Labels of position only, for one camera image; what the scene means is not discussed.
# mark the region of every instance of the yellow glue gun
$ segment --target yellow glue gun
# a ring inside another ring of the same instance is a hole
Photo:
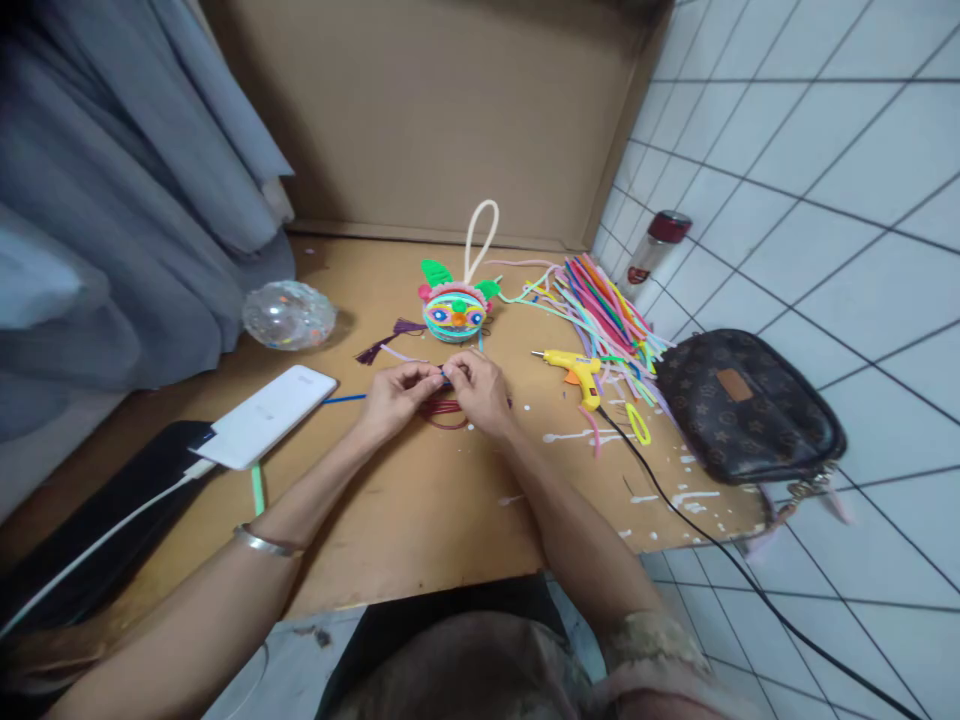
[[[598,358],[588,358],[562,350],[544,350],[542,353],[534,352],[532,354],[542,357],[547,365],[566,368],[570,371],[564,378],[564,382],[580,386],[580,390],[583,392],[583,400],[580,404],[583,405],[584,409],[593,412],[600,406],[600,393],[597,392],[597,386],[593,382],[593,374],[600,372],[600,360]]]

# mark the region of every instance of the purple tassel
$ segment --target purple tassel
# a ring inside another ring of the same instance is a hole
[[[356,356],[357,362],[361,365],[373,365],[373,361],[377,359],[377,354],[380,352],[381,345],[389,345],[391,340],[394,340],[398,335],[402,335],[403,333],[423,331],[426,329],[426,325],[400,318],[394,323],[393,335],[385,337],[383,340],[377,340],[377,342]]]
[[[393,337],[405,332],[417,332],[419,330],[426,330],[426,325],[421,325],[420,323],[410,322],[409,320],[404,320],[400,318],[393,325]]]

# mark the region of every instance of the forearm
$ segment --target forearm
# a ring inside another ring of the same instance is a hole
[[[658,610],[660,596],[637,557],[519,429],[498,441],[533,511],[547,563],[595,632]]]
[[[251,531],[309,545],[377,444],[369,433],[349,432]],[[228,542],[84,676],[50,717],[199,717],[270,632],[298,569],[292,558]]]

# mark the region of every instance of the monogram handbag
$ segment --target monogram handbag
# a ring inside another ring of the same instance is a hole
[[[715,480],[795,480],[795,502],[829,487],[847,448],[843,428],[806,378],[756,335],[694,335],[667,350],[656,371],[688,446]]]

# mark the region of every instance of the red bottle cap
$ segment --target red bottle cap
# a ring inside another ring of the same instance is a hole
[[[692,224],[693,221],[686,215],[672,210],[661,210],[650,221],[647,233],[660,242],[676,244],[683,240]]]

